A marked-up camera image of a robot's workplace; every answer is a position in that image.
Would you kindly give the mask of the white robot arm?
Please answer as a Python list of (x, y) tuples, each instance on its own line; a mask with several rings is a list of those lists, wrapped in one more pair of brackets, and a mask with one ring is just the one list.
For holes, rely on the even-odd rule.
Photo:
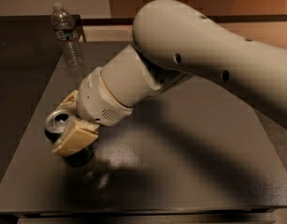
[[(95, 68), (46, 119), (58, 134), (54, 154), (69, 157), (92, 144), (100, 126), (131, 115), (135, 104), (204, 77), (287, 129), (287, 50), (233, 34), (175, 0), (155, 0), (133, 22), (133, 44)], [(67, 119), (56, 122), (55, 115)]]

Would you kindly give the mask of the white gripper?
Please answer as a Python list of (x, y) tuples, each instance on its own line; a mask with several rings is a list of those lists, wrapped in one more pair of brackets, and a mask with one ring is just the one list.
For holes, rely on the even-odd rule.
[(69, 118), (64, 131), (52, 146), (52, 153), (61, 157), (74, 155), (94, 142), (100, 125), (114, 126), (133, 112), (132, 108), (119, 103), (108, 90), (101, 67), (84, 78), (79, 90), (68, 94), (58, 108), (68, 111), (77, 109), (82, 118)]

